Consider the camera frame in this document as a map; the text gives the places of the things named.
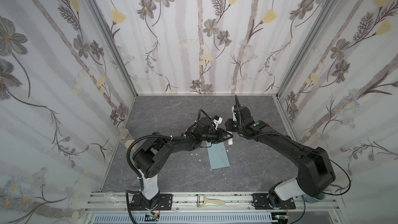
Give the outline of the white glue stick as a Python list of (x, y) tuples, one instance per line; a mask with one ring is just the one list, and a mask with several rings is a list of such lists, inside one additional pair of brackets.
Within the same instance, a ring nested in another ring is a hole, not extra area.
[(233, 145), (233, 134), (232, 132), (228, 132), (228, 134), (229, 134), (228, 145)]

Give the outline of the light green envelope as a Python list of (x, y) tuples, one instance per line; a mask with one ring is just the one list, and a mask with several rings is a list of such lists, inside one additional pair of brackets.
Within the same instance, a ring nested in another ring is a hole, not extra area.
[(228, 168), (230, 162), (224, 143), (211, 144), (207, 147), (210, 168), (212, 170)]

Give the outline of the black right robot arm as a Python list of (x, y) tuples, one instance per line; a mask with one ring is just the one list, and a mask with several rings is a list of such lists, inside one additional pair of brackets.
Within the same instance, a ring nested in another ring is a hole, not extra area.
[(273, 186), (267, 195), (270, 208), (281, 208), (294, 197), (308, 195), (316, 198), (336, 179), (327, 152), (320, 147), (302, 145), (287, 135), (274, 130), (264, 121), (254, 121), (250, 110), (238, 103), (232, 107), (233, 118), (228, 119), (226, 128), (247, 140), (267, 145), (297, 168), (297, 176)]

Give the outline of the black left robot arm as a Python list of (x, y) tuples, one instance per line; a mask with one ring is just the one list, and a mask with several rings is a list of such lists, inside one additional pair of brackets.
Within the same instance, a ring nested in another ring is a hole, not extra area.
[(140, 206), (150, 210), (160, 206), (158, 174), (171, 154), (202, 148), (203, 142), (213, 146), (232, 138), (231, 133), (218, 127), (209, 117), (196, 120), (181, 136), (166, 136), (154, 132), (138, 138), (126, 152), (127, 163), (138, 175), (141, 187), (140, 199), (132, 201), (129, 206)]

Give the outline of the cream plastic peeler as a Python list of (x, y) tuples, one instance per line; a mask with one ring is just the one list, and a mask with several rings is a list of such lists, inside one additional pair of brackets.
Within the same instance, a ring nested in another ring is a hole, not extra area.
[(197, 195), (197, 208), (202, 208), (207, 205), (225, 206), (225, 202), (220, 199), (209, 199), (205, 195)]

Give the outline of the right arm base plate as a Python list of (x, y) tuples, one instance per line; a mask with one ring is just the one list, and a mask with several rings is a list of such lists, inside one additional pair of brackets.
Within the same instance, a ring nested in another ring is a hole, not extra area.
[(296, 209), (292, 198), (283, 201), (275, 194), (253, 194), (252, 206), (256, 210), (292, 210)]

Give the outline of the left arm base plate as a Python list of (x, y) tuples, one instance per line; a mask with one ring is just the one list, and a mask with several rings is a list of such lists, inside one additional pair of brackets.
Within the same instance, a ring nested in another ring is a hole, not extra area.
[(170, 211), (172, 209), (172, 194), (157, 194), (153, 199), (148, 200), (143, 194), (134, 194), (129, 202), (132, 211), (159, 210)]

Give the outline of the aluminium mounting rail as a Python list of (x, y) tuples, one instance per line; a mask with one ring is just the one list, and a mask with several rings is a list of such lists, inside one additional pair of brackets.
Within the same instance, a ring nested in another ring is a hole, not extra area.
[[(148, 212), (144, 201), (138, 194), (92, 193), (84, 211), (86, 213), (127, 213), (132, 206), (132, 213)], [(326, 197), (319, 202), (307, 202), (303, 197), (293, 197), (272, 208), (266, 192), (167, 192), (160, 194), (155, 211), (163, 212), (334, 212), (340, 207), (333, 197)]]

